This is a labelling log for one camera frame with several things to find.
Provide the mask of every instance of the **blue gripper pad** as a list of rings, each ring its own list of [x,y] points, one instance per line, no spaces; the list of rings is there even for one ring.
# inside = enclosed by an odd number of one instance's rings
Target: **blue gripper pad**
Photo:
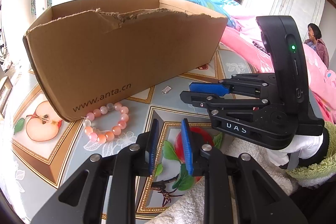
[[[211,93],[216,94],[220,97],[229,94],[229,89],[225,88],[222,84],[212,84],[212,83],[196,83],[192,82],[189,85],[189,90],[191,92],[200,92],[200,93]]]
[[[190,146],[190,139],[189,139],[191,137],[191,131],[189,128],[188,120],[186,118],[183,119],[181,123],[181,137],[182,137],[185,167],[189,175],[192,176],[194,167],[193,167],[193,153],[192,153],[192,148]]]
[[[156,151],[159,142],[159,121],[157,119],[153,120],[150,132],[150,140],[148,142],[148,168],[150,174],[153,173],[155,167],[155,158],[156,158]]]

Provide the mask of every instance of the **pink bead bracelet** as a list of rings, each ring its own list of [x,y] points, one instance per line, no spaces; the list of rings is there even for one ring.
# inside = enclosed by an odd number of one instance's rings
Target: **pink bead bracelet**
[[[117,110],[120,111],[120,121],[114,127],[112,127],[111,131],[107,131],[104,134],[99,133],[97,129],[91,127],[91,121],[95,118],[100,117],[102,114],[105,115],[108,111]],[[93,112],[89,112],[86,114],[83,125],[85,127],[85,134],[89,136],[91,142],[97,141],[100,144],[105,143],[106,141],[112,141],[115,136],[119,136],[121,134],[121,130],[126,128],[126,122],[128,122],[128,107],[122,106],[121,103],[108,103],[106,106],[100,107],[100,109],[95,109]]]

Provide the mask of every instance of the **purple jacket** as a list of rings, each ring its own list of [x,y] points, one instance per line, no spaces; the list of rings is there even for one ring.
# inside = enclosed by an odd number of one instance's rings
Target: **purple jacket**
[[[310,39],[307,39],[304,43],[307,44],[308,42],[310,42]],[[317,40],[316,53],[321,58],[321,60],[323,61],[323,63],[325,64],[325,66],[328,69],[328,67],[329,67],[329,54],[328,54],[327,47],[326,47],[326,45],[325,45],[325,43],[323,42],[322,39]]]

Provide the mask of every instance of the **table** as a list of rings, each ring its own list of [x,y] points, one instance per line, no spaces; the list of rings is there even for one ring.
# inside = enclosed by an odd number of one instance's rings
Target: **table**
[[[181,120],[187,118],[191,127],[202,128],[212,138],[218,135],[217,131],[211,129],[206,110],[184,104],[179,94],[183,90],[189,90],[189,84],[193,81],[216,83],[220,79],[231,78],[232,74],[251,72],[253,72],[251,66],[244,59],[220,44],[209,64],[122,100],[121,103],[129,108],[130,120],[127,128],[118,138],[105,144],[92,143],[89,140],[84,133],[82,120],[71,123],[62,121],[56,137],[35,142],[27,134],[27,121],[25,120],[22,129],[16,132],[11,140],[11,151],[13,152],[11,156],[13,156],[13,164],[16,168],[13,179],[16,181],[17,190],[21,193],[21,201],[27,218],[30,220],[56,189],[91,154],[99,153],[105,157],[118,153],[123,147],[134,143],[140,133],[146,132],[151,121],[156,118],[159,120],[161,132],[156,164],[157,176],[136,180],[135,201],[137,224],[154,218],[180,198],[172,196],[171,203],[167,203],[163,194],[151,187],[155,186],[157,181],[164,181],[166,190],[172,191],[172,186],[179,173],[184,172],[183,163],[174,158],[176,157],[175,141],[180,132]],[[167,94],[162,93],[167,86],[170,86],[171,90]],[[226,95],[226,98],[230,99],[238,97],[231,94]],[[36,107],[43,101],[46,101],[46,97],[38,85],[33,70],[30,69],[22,74],[9,97],[11,109],[15,110],[12,113],[14,125],[20,119],[25,119],[26,115],[33,114]],[[92,126],[100,130],[110,130],[119,118],[120,113],[112,111],[94,120]],[[225,151],[232,140],[231,136],[222,136],[221,150]],[[163,157],[164,149],[168,151],[168,154],[170,153],[170,156]],[[183,195],[196,183],[194,178],[183,182],[182,187],[171,195]],[[107,202],[108,195],[105,197],[102,222],[106,219]]]

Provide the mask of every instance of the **red apple print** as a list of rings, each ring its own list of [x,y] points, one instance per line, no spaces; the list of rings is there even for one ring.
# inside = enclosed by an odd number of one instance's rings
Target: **red apple print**
[[[205,141],[205,143],[208,143],[209,145],[214,146],[210,134],[208,132],[206,132],[204,129],[199,128],[199,127],[191,127],[190,130],[195,132],[195,133],[201,134],[203,136],[203,140]],[[181,132],[177,135],[174,145],[175,145],[176,156],[179,158],[179,160],[182,163],[185,163]]]
[[[209,68],[208,64],[198,67],[199,70],[207,70]]]
[[[43,142],[56,137],[62,119],[48,101],[41,102],[26,125],[26,132],[33,141]]]
[[[195,177],[195,183],[198,182],[202,177]]]

